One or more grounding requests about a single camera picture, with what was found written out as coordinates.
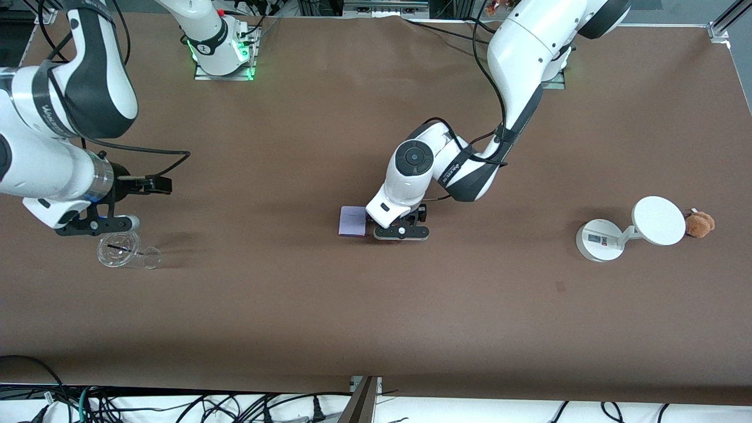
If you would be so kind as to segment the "grey metal rail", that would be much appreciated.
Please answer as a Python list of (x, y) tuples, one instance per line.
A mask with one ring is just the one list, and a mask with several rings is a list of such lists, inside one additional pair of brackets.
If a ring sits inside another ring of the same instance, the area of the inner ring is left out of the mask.
[(429, 19), (429, 0), (343, 0), (343, 17), (400, 16)]

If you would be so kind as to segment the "aluminium frame profile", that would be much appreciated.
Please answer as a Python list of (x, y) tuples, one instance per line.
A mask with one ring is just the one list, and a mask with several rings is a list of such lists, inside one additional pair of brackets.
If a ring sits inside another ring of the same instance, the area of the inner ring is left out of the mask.
[(734, 0), (723, 13), (707, 24), (711, 42), (726, 43), (729, 39), (728, 30), (748, 11), (752, 11), (752, 0)]

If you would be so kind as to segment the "clear plastic cup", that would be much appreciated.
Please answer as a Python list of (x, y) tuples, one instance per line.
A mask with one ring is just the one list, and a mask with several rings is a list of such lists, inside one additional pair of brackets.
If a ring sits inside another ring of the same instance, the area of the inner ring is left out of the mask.
[(148, 246), (135, 231), (108, 233), (99, 239), (97, 257), (109, 268), (146, 268), (152, 270), (162, 262), (162, 253)]

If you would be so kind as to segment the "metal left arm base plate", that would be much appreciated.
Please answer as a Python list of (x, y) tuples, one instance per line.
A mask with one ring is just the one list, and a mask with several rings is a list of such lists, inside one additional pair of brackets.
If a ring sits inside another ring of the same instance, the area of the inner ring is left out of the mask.
[(567, 65), (566, 57), (563, 55), (556, 60), (549, 62), (542, 75), (543, 89), (565, 89), (566, 82), (563, 70)]

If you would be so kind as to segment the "brown plush bear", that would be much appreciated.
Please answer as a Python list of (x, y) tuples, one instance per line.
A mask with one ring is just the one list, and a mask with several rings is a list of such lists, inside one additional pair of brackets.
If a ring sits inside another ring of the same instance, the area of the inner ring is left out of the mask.
[(690, 210), (690, 214), (685, 218), (685, 225), (686, 235), (696, 239), (702, 239), (709, 235), (716, 227), (715, 220), (711, 215), (696, 208)]

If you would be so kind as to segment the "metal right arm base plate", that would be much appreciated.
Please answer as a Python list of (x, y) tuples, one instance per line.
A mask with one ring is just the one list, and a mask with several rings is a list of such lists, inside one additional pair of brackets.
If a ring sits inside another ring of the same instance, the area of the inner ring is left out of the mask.
[(195, 80), (254, 80), (261, 30), (249, 30), (244, 22), (241, 29), (241, 32), (228, 36), (227, 40), (215, 49), (213, 55), (201, 55), (192, 50)]

